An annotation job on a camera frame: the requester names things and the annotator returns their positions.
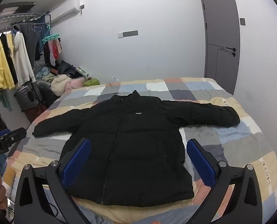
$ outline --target jacket zipper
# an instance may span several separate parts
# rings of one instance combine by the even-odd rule
[[[114,153],[114,149],[115,149],[115,147],[117,145],[117,142],[118,142],[118,137],[119,137],[120,128],[121,128],[121,125],[122,125],[122,122],[123,122],[124,114],[125,114],[125,101],[124,101],[124,104],[123,104],[122,117],[121,117],[121,120],[120,120],[120,124],[119,124],[118,132],[117,132],[117,135],[116,135],[115,143],[114,143],[114,146],[111,150],[110,159],[109,159],[109,163],[108,163],[108,168],[106,170],[105,181],[104,181],[102,197],[101,197],[101,204],[102,205],[103,205],[103,200],[104,200],[104,195],[105,195],[105,187],[106,187],[106,184],[107,184],[107,181],[108,181],[108,171],[109,171],[110,166],[111,166],[111,159],[112,159],[112,156],[113,156],[113,153]]]

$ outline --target pink cloth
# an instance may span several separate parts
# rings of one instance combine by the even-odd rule
[[[56,59],[55,59],[55,56],[53,55],[53,43],[52,41],[48,41],[48,48],[49,48],[49,52],[50,52],[50,55],[49,55],[49,59],[51,61],[51,65],[52,66],[55,66],[56,65]]]
[[[72,79],[71,81],[69,81],[66,84],[65,92],[69,92],[72,89],[81,88],[85,81],[86,81],[86,78],[84,78],[84,77],[79,77],[79,78],[76,78],[76,79]]]

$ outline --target black puffer jacket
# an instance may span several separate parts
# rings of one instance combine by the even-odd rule
[[[179,127],[235,126],[231,107],[194,102],[161,101],[157,97],[114,95],[90,109],[71,110],[40,122],[34,136],[73,133],[61,157],[81,138],[91,141],[91,154],[74,185],[72,196],[98,204],[157,206],[193,198]]]

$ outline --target door handle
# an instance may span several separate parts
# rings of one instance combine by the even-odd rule
[[[226,47],[227,49],[231,49],[233,52],[236,52],[236,48],[229,48],[229,47]]]

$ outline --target gray door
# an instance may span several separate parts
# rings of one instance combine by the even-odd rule
[[[240,25],[235,0],[201,0],[206,31],[205,77],[234,94],[240,57]]]

